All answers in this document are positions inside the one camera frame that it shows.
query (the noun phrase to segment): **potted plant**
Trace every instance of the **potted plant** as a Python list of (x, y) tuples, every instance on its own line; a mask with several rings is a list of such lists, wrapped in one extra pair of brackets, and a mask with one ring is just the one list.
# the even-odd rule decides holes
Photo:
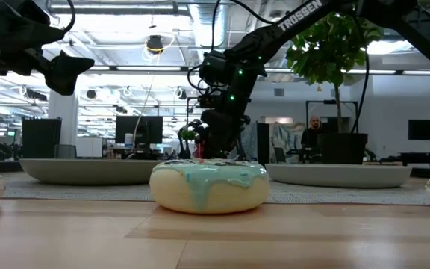
[(181, 137), (183, 140), (193, 141), (195, 140), (196, 136), (197, 136), (197, 133), (195, 133), (195, 131), (192, 131), (192, 130), (185, 129), (181, 132)]
[(368, 21), (331, 13), (292, 39), (287, 50), (287, 65), (308, 80), (308, 84), (334, 85), (338, 133), (321, 134), (318, 145), (326, 164), (361, 164), (367, 134), (341, 133), (340, 86), (356, 64), (367, 58), (367, 45), (381, 39), (381, 29)]

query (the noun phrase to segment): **person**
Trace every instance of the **person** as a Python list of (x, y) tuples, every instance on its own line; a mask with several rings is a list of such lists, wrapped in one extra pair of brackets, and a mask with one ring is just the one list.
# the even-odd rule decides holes
[(302, 146), (303, 148), (317, 148), (318, 135), (323, 134), (324, 130), (321, 126), (320, 118), (318, 116), (310, 117), (310, 126), (303, 131)]

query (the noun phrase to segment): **computer monitor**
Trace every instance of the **computer monitor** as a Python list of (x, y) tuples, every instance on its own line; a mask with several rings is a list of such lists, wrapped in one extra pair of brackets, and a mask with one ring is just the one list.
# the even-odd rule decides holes
[(430, 120), (409, 120), (409, 140), (430, 140)]
[[(125, 134), (133, 134), (138, 116), (117, 116), (116, 143), (125, 142)], [(136, 143), (162, 143), (163, 117), (142, 116), (137, 127)]]

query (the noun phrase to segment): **plant pot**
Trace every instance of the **plant pot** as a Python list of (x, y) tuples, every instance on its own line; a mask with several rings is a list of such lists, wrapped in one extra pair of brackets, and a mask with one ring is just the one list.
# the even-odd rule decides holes
[(324, 164), (363, 164), (367, 134), (320, 134), (318, 146)]

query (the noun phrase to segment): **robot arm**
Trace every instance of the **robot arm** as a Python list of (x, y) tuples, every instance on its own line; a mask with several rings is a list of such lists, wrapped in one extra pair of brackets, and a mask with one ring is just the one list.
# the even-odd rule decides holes
[(247, 116), (243, 115), (264, 64), (290, 39), (331, 12), (348, 13), (398, 31), (430, 60), (430, 14), (416, 0), (310, 0), (274, 25), (247, 34), (223, 53), (212, 51), (200, 66), (207, 84), (227, 84), (223, 100), (202, 113), (209, 125), (205, 158), (224, 158), (239, 140)]
[(72, 95), (78, 75), (92, 67), (94, 60), (64, 52), (52, 61), (44, 58), (42, 45), (62, 40), (65, 33), (49, 27), (48, 16), (32, 0), (0, 0), (0, 75), (9, 71), (30, 75), (35, 69), (44, 75), (49, 88)]

